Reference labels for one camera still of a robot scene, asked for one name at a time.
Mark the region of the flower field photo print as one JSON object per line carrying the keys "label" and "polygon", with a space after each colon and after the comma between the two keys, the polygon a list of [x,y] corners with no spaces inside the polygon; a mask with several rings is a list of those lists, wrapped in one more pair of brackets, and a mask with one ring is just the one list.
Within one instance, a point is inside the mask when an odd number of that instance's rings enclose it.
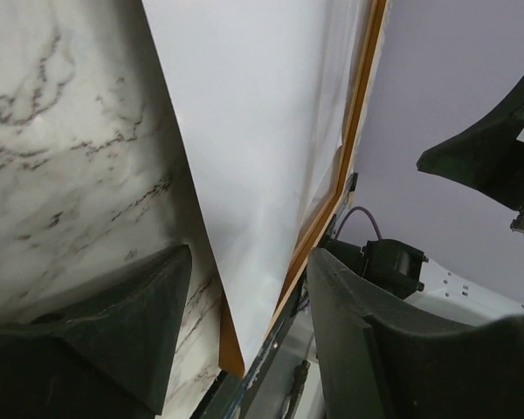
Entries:
{"label": "flower field photo print", "polygon": [[370,1],[147,1],[244,375],[330,187]]}

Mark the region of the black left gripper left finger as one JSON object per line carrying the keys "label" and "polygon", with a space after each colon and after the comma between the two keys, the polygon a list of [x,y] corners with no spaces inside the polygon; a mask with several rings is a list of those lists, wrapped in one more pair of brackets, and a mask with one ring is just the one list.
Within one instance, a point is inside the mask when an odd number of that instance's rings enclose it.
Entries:
{"label": "black left gripper left finger", "polygon": [[93,296],[0,325],[0,418],[160,415],[190,278],[181,244]]}

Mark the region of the brown wooden picture frame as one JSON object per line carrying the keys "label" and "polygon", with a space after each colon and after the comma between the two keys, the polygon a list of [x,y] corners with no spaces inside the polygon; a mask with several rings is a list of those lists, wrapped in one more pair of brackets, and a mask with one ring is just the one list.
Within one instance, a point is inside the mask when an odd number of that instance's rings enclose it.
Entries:
{"label": "brown wooden picture frame", "polygon": [[244,377],[338,203],[384,1],[231,1],[218,153],[204,214],[223,287],[218,364]]}

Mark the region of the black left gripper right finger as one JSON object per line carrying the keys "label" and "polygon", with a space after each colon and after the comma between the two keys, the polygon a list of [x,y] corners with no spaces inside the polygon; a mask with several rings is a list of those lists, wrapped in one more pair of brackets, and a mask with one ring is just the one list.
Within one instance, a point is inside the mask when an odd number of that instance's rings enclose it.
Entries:
{"label": "black left gripper right finger", "polygon": [[524,418],[524,315],[468,326],[311,251],[307,282],[329,418]]}

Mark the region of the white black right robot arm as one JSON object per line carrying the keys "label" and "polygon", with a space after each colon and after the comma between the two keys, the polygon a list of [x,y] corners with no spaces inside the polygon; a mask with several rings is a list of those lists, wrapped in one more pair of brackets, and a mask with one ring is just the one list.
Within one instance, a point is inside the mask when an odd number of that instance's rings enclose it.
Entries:
{"label": "white black right robot arm", "polygon": [[[510,228],[524,234],[524,75],[486,116],[451,139],[425,150],[422,173],[477,190],[516,212]],[[524,304],[447,271],[423,251],[379,236],[363,247],[326,236],[321,245],[355,274],[412,306],[478,326],[524,314]]]}

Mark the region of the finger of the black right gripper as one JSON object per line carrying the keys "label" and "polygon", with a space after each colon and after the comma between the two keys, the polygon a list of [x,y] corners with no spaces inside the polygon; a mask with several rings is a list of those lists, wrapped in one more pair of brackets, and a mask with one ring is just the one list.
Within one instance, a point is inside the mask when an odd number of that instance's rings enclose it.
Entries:
{"label": "finger of the black right gripper", "polygon": [[524,207],[524,76],[485,117],[451,139],[425,150],[417,170],[492,198]]}

